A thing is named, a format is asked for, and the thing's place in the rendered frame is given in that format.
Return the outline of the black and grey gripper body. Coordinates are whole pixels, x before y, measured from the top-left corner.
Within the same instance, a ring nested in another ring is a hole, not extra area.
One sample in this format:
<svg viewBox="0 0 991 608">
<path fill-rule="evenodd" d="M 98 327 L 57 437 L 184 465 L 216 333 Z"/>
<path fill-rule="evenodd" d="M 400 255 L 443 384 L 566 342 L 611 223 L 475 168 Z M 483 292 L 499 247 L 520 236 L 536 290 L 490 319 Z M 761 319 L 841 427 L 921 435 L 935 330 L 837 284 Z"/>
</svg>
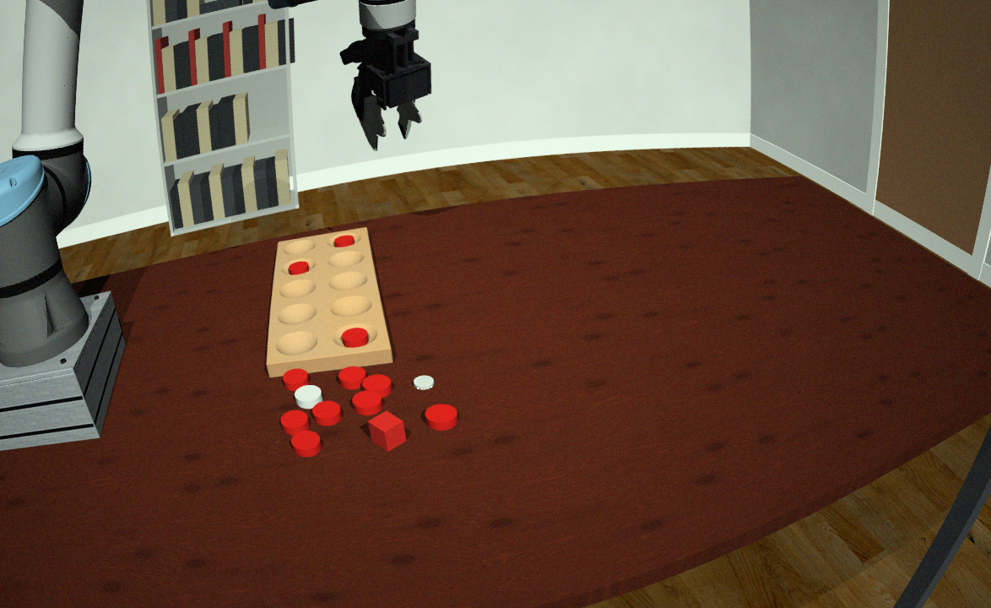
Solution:
<svg viewBox="0 0 991 608">
<path fill-rule="evenodd" d="M 431 63 L 414 52 L 414 40 L 419 39 L 414 28 L 415 19 L 402 30 L 363 27 L 363 36 L 375 40 L 376 52 L 363 58 L 358 76 L 363 74 L 363 85 L 376 94 L 377 106 L 384 111 L 431 94 Z"/>
</svg>

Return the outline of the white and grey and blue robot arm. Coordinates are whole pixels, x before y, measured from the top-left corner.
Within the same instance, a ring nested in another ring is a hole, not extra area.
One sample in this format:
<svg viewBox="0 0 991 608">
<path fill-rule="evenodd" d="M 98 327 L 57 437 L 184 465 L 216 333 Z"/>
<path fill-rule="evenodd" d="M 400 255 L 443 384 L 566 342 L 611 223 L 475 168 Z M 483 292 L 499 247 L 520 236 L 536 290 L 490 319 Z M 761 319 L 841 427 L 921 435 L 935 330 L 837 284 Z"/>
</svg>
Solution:
<svg viewBox="0 0 991 608">
<path fill-rule="evenodd" d="M 417 17 L 417 0 L 403 1 L 358 0 L 360 24 L 402 30 Z M 9 368 L 49 361 L 88 328 L 56 239 L 91 189 L 84 136 L 75 127 L 83 6 L 26 0 L 22 130 L 13 159 L 0 163 L 0 363 Z"/>
</svg>

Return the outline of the tan tray with round pockets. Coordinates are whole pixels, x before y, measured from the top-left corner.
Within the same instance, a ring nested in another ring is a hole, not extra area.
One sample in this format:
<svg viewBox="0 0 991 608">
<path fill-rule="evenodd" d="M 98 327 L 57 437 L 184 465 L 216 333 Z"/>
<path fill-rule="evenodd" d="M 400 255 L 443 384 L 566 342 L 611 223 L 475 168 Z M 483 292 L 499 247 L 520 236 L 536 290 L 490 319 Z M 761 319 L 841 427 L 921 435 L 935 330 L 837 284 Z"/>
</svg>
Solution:
<svg viewBox="0 0 991 608">
<path fill-rule="evenodd" d="M 353 236 L 355 245 L 336 247 L 334 240 L 345 235 Z M 290 265 L 301 261 L 309 263 L 309 272 L 290 274 Z M 365 328 L 368 344 L 345 347 L 342 334 L 348 328 Z M 393 356 L 367 228 L 277 242 L 269 377 L 292 369 L 314 373 L 382 363 L 393 363 Z"/>
</svg>

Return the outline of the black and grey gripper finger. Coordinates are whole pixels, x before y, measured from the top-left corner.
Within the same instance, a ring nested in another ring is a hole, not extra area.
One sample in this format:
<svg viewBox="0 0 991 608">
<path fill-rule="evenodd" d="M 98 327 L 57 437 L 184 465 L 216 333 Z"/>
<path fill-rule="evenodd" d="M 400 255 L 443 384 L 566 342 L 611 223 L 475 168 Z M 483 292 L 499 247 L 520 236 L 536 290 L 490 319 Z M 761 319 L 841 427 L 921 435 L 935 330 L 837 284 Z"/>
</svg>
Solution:
<svg viewBox="0 0 991 608">
<path fill-rule="evenodd" d="M 387 129 L 382 119 L 382 107 L 377 106 L 376 95 L 363 85 L 363 74 L 354 78 L 350 100 L 367 141 L 371 144 L 371 148 L 377 151 L 377 135 L 385 136 Z"/>
<path fill-rule="evenodd" d="M 402 131 L 403 138 L 406 139 L 409 135 L 412 121 L 420 123 L 422 121 L 422 116 L 420 115 L 417 107 L 415 107 L 415 100 L 407 101 L 407 103 L 399 105 L 398 114 L 398 125 L 400 131 Z"/>
</svg>

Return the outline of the red cube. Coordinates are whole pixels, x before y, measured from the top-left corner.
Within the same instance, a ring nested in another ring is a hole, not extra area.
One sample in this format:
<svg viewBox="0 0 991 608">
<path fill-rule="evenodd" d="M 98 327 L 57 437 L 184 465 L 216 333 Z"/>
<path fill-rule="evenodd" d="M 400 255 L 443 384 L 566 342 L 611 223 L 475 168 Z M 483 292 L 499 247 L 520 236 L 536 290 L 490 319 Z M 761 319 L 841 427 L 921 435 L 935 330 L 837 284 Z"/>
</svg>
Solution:
<svg viewBox="0 0 991 608">
<path fill-rule="evenodd" d="M 371 440 L 385 451 L 390 451 L 406 442 L 403 421 L 390 412 L 383 412 L 368 421 L 371 430 Z"/>
</svg>

